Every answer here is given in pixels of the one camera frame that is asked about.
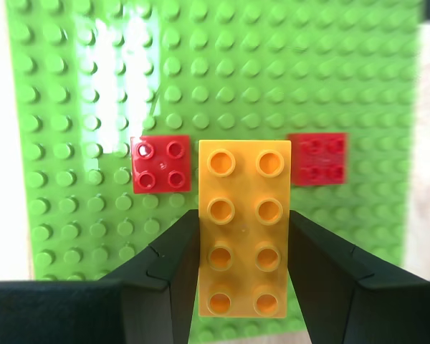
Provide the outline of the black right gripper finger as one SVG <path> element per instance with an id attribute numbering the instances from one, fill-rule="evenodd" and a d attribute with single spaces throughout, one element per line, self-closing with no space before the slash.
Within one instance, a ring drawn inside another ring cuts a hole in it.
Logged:
<path id="1" fill-rule="evenodd" d="M 187 343 L 199 258 L 190 210 L 99 280 L 0 282 L 0 343 Z"/>
<path id="2" fill-rule="evenodd" d="M 296 211 L 288 271 L 313 343 L 430 343 L 430 281 Z"/>

